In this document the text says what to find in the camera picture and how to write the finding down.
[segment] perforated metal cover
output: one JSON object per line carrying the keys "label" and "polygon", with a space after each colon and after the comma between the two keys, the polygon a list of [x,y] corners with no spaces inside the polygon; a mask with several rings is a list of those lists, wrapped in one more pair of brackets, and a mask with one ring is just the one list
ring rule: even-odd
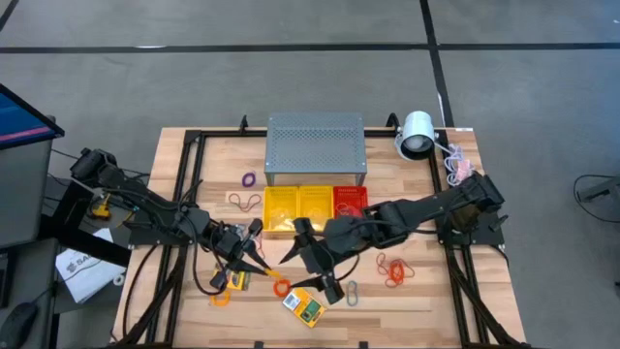
{"label": "perforated metal cover", "polygon": [[358,112],[274,113],[267,128],[266,174],[365,174]]}

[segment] white lamp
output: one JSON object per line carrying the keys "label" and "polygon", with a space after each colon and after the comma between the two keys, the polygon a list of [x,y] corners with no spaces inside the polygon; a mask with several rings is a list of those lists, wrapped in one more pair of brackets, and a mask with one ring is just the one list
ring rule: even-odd
{"label": "white lamp", "polygon": [[407,115],[405,126],[399,128],[394,145],[405,160],[427,159],[433,151],[435,129],[430,115],[414,111]]}

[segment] orange rubber band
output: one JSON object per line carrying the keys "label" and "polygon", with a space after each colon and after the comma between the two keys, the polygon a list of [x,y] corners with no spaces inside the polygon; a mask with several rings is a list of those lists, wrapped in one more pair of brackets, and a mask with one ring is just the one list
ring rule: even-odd
{"label": "orange rubber band", "polygon": [[224,291],[223,300],[218,300],[215,298],[215,296],[211,296],[211,304],[215,306],[226,306],[229,303],[229,301],[231,301],[231,291],[229,290]]}
{"label": "orange rubber band", "polygon": [[[286,291],[280,292],[280,285],[286,285],[287,289]],[[291,292],[291,281],[287,280],[287,279],[279,279],[276,282],[273,283],[273,293],[278,296],[278,297],[286,297],[289,292]]]}

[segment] plastic tray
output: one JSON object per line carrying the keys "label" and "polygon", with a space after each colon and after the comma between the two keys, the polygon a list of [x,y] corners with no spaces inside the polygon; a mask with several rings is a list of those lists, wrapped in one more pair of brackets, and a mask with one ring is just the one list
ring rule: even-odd
{"label": "plastic tray", "polygon": [[361,209],[368,206],[366,187],[336,186],[333,187],[333,216],[342,215],[361,217]]}
{"label": "plastic tray", "polygon": [[263,223],[268,232],[294,232],[299,190],[294,186],[274,186],[264,189]]}
{"label": "plastic tray", "polygon": [[333,187],[300,186],[297,216],[310,218],[314,230],[322,232],[327,219],[333,218]]}

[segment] yellow connector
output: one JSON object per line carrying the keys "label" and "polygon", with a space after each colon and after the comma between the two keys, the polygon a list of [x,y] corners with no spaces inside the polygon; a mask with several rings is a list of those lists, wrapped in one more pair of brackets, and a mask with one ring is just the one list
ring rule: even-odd
{"label": "yellow connector", "polygon": [[106,196],[104,201],[99,206],[97,206],[97,208],[93,209],[93,216],[95,218],[109,220],[109,218],[112,217],[112,214],[109,212],[108,199],[109,194]]}

